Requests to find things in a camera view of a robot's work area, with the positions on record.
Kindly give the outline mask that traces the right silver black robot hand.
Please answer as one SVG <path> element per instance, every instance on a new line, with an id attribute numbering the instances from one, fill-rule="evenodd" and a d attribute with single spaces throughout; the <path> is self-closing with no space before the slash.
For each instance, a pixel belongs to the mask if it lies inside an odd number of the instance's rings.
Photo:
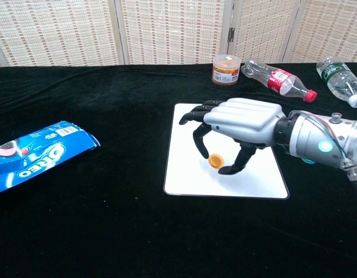
<path id="1" fill-rule="evenodd" d="M 200 122 L 193 132 L 194 143 L 200 154 L 208 159 L 203 138 L 215 131 L 239 143 L 240 151 L 230 166 L 218 170 L 221 175 L 241 172 L 257 149 L 275 145 L 274 129 L 285 118 L 279 104 L 248 98 L 230 98 L 227 101 L 208 100 L 184 114 L 180 125 L 188 121 Z"/>

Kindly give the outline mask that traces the orange disc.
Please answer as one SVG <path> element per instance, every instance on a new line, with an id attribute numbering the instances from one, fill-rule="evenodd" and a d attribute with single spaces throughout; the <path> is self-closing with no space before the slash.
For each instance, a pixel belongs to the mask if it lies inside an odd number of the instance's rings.
<path id="1" fill-rule="evenodd" d="M 215 169 L 220 169 L 224 166 L 223 158 L 216 153 L 213 153 L 208 157 L 208 163 L 211 167 Z"/>

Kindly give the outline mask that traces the clear plastic snack jar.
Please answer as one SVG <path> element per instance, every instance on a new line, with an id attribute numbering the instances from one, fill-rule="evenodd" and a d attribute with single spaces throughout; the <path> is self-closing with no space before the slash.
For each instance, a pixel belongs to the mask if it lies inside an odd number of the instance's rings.
<path id="1" fill-rule="evenodd" d="M 219 54 L 212 63 L 212 81 L 217 85 L 230 86 L 238 81 L 241 60 L 230 54 Z"/>

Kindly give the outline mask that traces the empty red label cola bottle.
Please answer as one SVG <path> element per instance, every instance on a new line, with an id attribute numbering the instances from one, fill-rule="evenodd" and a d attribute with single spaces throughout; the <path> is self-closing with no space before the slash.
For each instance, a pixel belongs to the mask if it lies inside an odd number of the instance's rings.
<path id="1" fill-rule="evenodd" d="M 247 78 L 260 82 L 280 96 L 301 98 L 308 103 L 317 97 L 317 92 L 306 88 L 299 77 L 281 68 L 257 60 L 248 60 L 240 70 Z"/>

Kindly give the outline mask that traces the white rectangular board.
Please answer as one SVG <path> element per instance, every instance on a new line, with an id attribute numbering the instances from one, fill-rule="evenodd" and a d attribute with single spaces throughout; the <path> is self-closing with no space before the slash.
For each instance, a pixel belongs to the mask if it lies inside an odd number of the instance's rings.
<path id="1" fill-rule="evenodd" d="M 272 148 L 258 149 L 245 168 L 235 175 L 220 175 L 202 157 L 193 141 L 199 126 L 180 125 L 181 117 L 195 104 L 174 106 L 164 192 L 168 195 L 287 199 L 288 187 Z"/>

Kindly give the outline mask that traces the woven bamboo screen panel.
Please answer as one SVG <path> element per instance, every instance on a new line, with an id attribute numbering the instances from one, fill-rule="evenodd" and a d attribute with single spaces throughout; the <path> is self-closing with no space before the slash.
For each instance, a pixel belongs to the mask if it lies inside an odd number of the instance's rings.
<path id="1" fill-rule="evenodd" d="M 357 0 L 299 0 L 282 61 L 357 63 Z"/>
<path id="2" fill-rule="evenodd" d="M 206 64 L 228 51 L 234 0 L 108 0 L 123 65 Z"/>
<path id="3" fill-rule="evenodd" d="M 0 67 L 123 65 L 114 0 L 0 0 Z"/>
<path id="4" fill-rule="evenodd" d="M 234 40 L 226 52 L 265 63 L 284 60 L 300 0 L 230 0 L 229 28 Z"/>

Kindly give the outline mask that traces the green label water bottle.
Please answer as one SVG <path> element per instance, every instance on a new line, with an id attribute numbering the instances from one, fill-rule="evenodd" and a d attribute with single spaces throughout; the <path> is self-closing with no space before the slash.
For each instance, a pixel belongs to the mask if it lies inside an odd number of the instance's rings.
<path id="1" fill-rule="evenodd" d="M 316 71 L 335 97 L 357 108 L 357 77 L 346 63 L 328 56 L 317 62 Z"/>

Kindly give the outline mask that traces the black velvet tablecloth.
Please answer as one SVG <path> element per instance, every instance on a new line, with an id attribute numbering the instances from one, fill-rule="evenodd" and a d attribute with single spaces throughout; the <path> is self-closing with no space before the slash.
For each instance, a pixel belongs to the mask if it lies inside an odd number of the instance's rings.
<path id="1" fill-rule="evenodd" d="M 210 64 L 0 67 L 0 145 L 67 120 L 101 146 L 0 194 L 0 278 L 357 278 L 357 194 L 339 170 L 275 153 L 287 200 L 169 196 L 173 107 L 246 97 L 285 112 L 357 109 L 314 64 L 281 64 L 309 104 Z"/>

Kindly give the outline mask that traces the blue Oreo cookie box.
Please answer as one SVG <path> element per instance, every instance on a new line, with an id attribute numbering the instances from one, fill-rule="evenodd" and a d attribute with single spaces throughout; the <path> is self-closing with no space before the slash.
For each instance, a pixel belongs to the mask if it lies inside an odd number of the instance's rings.
<path id="1" fill-rule="evenodd" d="M 60 121 L 0 145 L 0 193 L 100 146 L 83 128 Z"/>

